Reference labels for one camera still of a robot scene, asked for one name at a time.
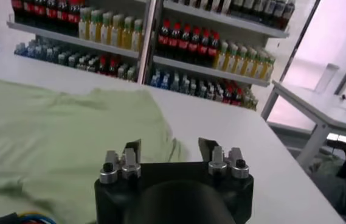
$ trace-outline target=soda bottle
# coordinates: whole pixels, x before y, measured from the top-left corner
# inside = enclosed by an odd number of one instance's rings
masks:
[[[165,19],[158,35],[158,54],[164,56],[168,47],[168,35],[170,33],[170,20]]]
[[[197,51],[198,51],[198,43],[199,43],[199,28],[194,27],[193,35],[190,39],[189,45],[188,45],[188,62],[194,63],[197,57]]]
[[[285,11],[285,6],[286,6],[286,0],[277,0],[277,3],[275,4],[274,13],[271,19],[271,26],[275,28],[280,27],[280,21],[281,21],[283,12]]]
[[[177,54],[177,46],[178,46],[178,40],[181,36],[181,24],[176,23],[174,25],[174,29],[171,31],[170,37],[168,38],[168,50],[167,50],[167,56],[170,58],[174,58]]]
[[[184,31],[178,41],[178,50],[177,50],[176,58],[179,58],[181,60],[183,60],[183,58],[186,58],[189,41],[190,41],[190,26],[186,24]]]
[[[67,18],[69,33],[78,36],[78,24],[80,22],[81,0],[70,0],[69,15]]]
[[[24,3],[22,0],[11,0],[12,9],[15,13],[15,22],[19,23],[23,21],[24,18]]]
[[[263,9],[262,16],[261,16],[263,24],[268,26],[271,25],[271,18],[272,18],[272,14],[274,13],[276,3],[277,3],[276,0],[267,0],[265,7]]]
[[[202,32],[202,38],[198,46],[198,56],[196,57],[197,64],[207,65],[208,59],[208,45],[209,45],[209,31],[204,29]]]
[[[46,0],[35,0],[35,21],[38,26],[46,25]]]
[[[279,21],[279,28],[281,30],[285,30],[286,27],[289,24],[289,20],[292,17],[294,10],[296,9],[296,6],[294,5],[295,0],[289,0],[287,5],[285,6],[285,11],[283,12],[282,18]]]
[[[216,59],[217,49],[219,48],[219,34],[217,32],[211,31],[212,37],[209,41],[208,47],[208,57],[206,60],[206,66],[212,67],[213,62]]]
[[[67,30],[67,20],[69,18],[69,4],[67,0],[58,0],[57,16],[58,28]]]
[[[244,0],[233,0],[229,7],[230,14],[233,16],[241,16],[243,3],[244,3]]]
[[[57,8],[57,0],[47,0],[46,15],[49,24],[56,24],[58,17]]]

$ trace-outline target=metal table leg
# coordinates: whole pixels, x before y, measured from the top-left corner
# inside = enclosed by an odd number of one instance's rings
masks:
[[[324,145],[328,134],[330,134],[330,128],[327,124],[316,125],[312,132],[311,138],[306,143],[300,155],[297,157],[297,161],[303,169],[308,168],[314,156],[319,153],[319,150]]]

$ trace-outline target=white shelf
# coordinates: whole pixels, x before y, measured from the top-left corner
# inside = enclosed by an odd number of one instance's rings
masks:
[[[246,76],[233,74],[233,73],[229,73],[229,72],[223,72],[223,71],[219,71],[216,69],[207,68],[207,67],[198,66],[198,65],[193,65],[193,64],[189,64],[189,63],[185,63],[185,62],[181,62],[181,61],[176,61],[176,60],[172,60],[172,59],[168,59],[168,58],[164,58],[164,57],[154,56],[153,60],[155,63],[160,64],[160,65],[171,66],[174,68],[179,68],[179,69],[184,69],[186,71],[202,73],[202,74],[206,74],[206,75],[210,75],[210,76],[214,76],[214,77],[218,77],[218,78],[222,78],[222,79],[234,80],[237,82],[253,84],[253,85],[258,85],[258,86],[263,86],[263,87],[266,87],[270,84],[269,82],[264,81],[264,80],[254,79],[251,77],[246,77]]]
[[[7,25],[11,29],[21,30],[21,31],[25,31],[28,33],[34,33],[34,34],[42,36],[42,37],[47,37],[47,38],[51,38],[51,39],[55,39],[55,40],[59,40],[59,41],[63,41],[63,42],[71,43],[71,44],[76,44],[76,45],[88,47],[88,48],[93,48],[93,49],[97,49],[99,51],[123,55],[126,57],[138,58],[138,56],[139,56],[139,53],[135,52],[135,51],[130,51],[130,50],[122,49],[119,47],[114,47],[114,46],[110,46],[110,45],[96,43],[93,41],[83,40],[83,39],[80,39],[78,37],[72,37],[69,35],[62,34],[62,33],[56,33],[53,31],[49,31],[49,30],[45,30],[45,29],[41,29],[41,28],[37,28],[37,27],[33,27],[33,26],[28,26],[28,25],[21,24],[21,23],[16,23],[14,21],[13,15],[10,15],[9,18],[10,19],[9,19],[9,21],[7,21]]]
[[[249,21],[247,19],[242,19],[242,18],[238,18],[234,16],[229,16],[229,15],[227,16],[220,13],[209,12],[209,11],[197,9],[191,6],[182,5],[182,4],[171,2],[171,1],[164,1],[164,8],[186,13],[193,16],[197,16],[200,18],[216,21],[219,23],[227,24],[233,27],[238,27],[238,28],[242,28],[246,30],[251,30],[257,33],[262,33],[269,37],[286,38],[289,36],[288,33],[282,30],[273,29],[261,23]]]

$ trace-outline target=white table leg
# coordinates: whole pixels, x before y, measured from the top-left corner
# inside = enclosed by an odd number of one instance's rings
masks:
[[[320,148],[323,146],[330,128],[326,124],[317,124],[312,132],[311,138],[306,143],[304,149],[297,157],[297,162],[302,166],[303,169],[308,168],[310,162],[319,153]]]
[[[274,107],[275,102],[278,99],[278,93],[275,91],[275,88],[272,89],[269,99],[266,102],[265,107],[263,108],[262,114],[261,116],[263,117],[263,119],[266,121],[269,118],[270,112],[272,110],[272,108]]]

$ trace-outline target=red bottle cap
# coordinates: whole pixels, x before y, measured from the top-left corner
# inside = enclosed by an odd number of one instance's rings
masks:
[[[165,19],[165,20],[163,21],[163,26],[170,28],[170,20]]]

